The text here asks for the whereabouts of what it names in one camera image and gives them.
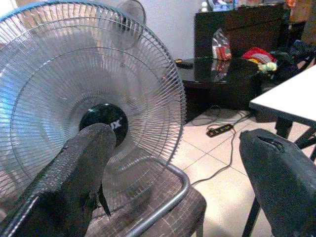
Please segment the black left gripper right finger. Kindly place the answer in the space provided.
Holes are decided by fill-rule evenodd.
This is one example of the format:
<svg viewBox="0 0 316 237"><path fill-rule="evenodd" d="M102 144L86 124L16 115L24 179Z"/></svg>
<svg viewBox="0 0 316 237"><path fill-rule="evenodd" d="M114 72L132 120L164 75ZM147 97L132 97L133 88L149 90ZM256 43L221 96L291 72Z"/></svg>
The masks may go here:
<svg viewBox="0 0 316 237"><path fill-rule="evenodd" d="M265 129L240 134L240 157L274 237L316 237L316 164Z"/></svg>

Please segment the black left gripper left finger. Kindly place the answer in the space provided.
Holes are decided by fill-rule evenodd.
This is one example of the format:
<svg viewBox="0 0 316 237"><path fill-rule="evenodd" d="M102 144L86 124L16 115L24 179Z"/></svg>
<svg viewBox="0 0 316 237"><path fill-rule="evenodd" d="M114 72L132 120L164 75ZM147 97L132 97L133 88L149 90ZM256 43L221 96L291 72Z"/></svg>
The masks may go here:
<svg viewBox="0 0 316 237"><path fill-rule="evenodd" d="M9 216L9 237L84 237L116 145L104 123L82 129L34 178Z"/></svg>

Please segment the large grey electric fan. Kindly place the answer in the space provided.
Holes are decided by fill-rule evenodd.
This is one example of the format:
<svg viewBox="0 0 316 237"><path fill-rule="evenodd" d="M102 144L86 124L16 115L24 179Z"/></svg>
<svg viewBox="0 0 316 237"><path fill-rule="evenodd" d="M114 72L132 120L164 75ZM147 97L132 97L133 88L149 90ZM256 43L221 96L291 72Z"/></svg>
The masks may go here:
<svg viewBox="0 0 316 237"><path fill-rule="evenodd" d="M121 51L115 7L45 0L0 16L0 220L66 141L94 122L117 144L103 171L111 212L133 202L174 157L186 119L182 80L146 26Z"/></svg>

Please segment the black power strip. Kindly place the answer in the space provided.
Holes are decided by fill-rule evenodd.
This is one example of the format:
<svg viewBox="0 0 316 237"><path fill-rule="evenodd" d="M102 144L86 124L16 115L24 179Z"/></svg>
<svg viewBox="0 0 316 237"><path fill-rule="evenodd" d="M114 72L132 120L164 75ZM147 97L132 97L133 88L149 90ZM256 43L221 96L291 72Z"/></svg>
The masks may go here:
<svg viewBox="0 0 316 237"><path fill-rule="evenodd" d="M217 128L211 128L206 132L206 135L208 137L215 137L227 131L230 131L231 129L233 129L233 127L234 126L232 124L225 124Z"/></svg>

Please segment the white top table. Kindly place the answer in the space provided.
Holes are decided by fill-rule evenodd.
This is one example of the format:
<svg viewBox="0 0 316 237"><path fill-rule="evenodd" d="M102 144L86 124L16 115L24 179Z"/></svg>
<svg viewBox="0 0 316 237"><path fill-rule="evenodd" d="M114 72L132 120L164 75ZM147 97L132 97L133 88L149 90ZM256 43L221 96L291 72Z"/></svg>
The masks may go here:
<svg viewBox="0 0 316 237"><path fill-rule="evenodd" d="M303 149L315 144L310 156L316 160L316 65L279 84L249 102L249 107L277 117L276 134L288 138L293 122L310 128L295 141Z"/></svg>

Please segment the green yellow plush toy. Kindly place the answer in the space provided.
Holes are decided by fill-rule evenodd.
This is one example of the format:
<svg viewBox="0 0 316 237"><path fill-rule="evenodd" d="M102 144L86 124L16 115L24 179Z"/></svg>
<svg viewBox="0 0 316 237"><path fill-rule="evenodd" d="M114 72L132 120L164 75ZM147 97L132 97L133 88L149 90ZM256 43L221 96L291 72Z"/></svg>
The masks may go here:
<svg viewBox="0 0 316 237"><path fill-rule="evenodd" d="M258 69L263 73L275 72L277 70L277 63L268 62L266 64L258 64Z"/></svg>

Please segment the low black glass table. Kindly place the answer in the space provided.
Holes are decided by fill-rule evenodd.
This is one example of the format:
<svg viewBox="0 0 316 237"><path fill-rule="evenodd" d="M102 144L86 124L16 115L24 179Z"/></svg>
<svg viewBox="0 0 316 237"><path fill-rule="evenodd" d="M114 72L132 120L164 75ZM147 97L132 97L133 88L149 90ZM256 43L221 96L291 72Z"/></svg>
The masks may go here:
<svg viewBox="0 0 316 237"><path fill-rule="evenodd" d="M177 67L186 94L186 122L211 106L248 110L249 102L262 92L261 84L266 76L251 61L238 57L229 61L211 57L184 60L194 64L192 69Z"/></svg>

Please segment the dark blue bag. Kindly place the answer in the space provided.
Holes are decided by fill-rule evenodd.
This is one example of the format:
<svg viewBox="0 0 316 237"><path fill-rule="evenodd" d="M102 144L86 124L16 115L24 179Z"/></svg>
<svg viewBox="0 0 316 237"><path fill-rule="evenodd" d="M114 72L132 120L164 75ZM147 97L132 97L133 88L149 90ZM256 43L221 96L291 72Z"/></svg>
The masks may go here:
<svg viewBox="0 0 316 237"><path fill-rule="evenodd" d="M276 59L277 70L272 81L280 84L304 71L316 59L316 45L295 40L290 48L279 48L270 54Z"/></svg>

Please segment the red yellow cloth pile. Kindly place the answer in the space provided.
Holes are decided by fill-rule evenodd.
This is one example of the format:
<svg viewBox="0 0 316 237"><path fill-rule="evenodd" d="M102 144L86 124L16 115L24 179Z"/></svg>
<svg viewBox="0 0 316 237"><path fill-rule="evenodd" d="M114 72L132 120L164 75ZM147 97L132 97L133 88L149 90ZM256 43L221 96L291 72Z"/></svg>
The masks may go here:
<svg viewBox="0 0 316 237"><path fill-rule="evenodd" d="M256 64L266 64L269 62L275 63L277 61L277 59L274 58L269 52L258 47L252 47L247 50L242 55L242 58L246 60L255 60Z"/></svg>

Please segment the clear plastic snack bag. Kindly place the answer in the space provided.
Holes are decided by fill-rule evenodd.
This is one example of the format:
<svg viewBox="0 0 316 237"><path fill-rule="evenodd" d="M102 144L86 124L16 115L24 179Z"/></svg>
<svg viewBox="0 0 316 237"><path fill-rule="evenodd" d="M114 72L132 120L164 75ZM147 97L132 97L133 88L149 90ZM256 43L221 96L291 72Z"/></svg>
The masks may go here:
<svg viewBox="0 0 316 237"><path fill-rule="evenodd" d="M228 61L232 58L230 41L221 28L213 34L212 53L213 58L217 60Z"/></svg>

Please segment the small black box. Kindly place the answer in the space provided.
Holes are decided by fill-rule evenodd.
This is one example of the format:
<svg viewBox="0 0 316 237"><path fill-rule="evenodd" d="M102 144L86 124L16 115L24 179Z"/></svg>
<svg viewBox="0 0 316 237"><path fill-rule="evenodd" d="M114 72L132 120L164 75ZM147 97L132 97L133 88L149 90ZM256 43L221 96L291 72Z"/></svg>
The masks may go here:
<svg viewBox="0 0 316 237"><path fill-rule="evenodd" d="M175 64L180 69L192 69L194 66L192 62L189 62L183 59L176 59Z"/></svg>

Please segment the dark wooden cabinet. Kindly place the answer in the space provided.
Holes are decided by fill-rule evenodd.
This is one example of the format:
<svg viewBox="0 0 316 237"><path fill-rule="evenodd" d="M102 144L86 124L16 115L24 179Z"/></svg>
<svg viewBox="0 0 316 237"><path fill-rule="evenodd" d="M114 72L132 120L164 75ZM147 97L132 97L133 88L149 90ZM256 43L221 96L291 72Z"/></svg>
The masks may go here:
<svg viewBox="0 0 316 237"><path fill-rule="evenodd" d="M212 56L212 38L221 29L229 39L233 57L252 47L274 51L289 47L285 4L241 7L221 12L201 12L194 17L194 57Z"/></svg>

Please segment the small grey standing fan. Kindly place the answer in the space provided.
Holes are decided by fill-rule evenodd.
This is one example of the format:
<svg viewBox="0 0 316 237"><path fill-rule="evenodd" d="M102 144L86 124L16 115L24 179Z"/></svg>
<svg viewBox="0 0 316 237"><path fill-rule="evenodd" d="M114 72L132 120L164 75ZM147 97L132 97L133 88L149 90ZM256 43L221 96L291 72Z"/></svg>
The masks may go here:
<svg viewBox="0 0 316 237"><path fill-rule="evenodd" d="M110 39L113 45L126 51L133 48L141 38L146 13L139 0L118 0L117 11L110 17Z"/></svg>

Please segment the dark checked metal-frame chair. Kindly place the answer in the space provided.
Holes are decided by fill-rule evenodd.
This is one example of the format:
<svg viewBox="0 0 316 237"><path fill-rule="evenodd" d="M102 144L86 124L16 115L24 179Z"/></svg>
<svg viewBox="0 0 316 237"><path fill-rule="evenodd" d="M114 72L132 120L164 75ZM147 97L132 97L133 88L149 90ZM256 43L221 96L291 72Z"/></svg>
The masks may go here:
<svg viewBox="0 0 316 237"><path fill-rule="evenodd" d="M170 164L153 186L110 219L97 209L85 237L204 237L205 211L203 195Z"/></svg>

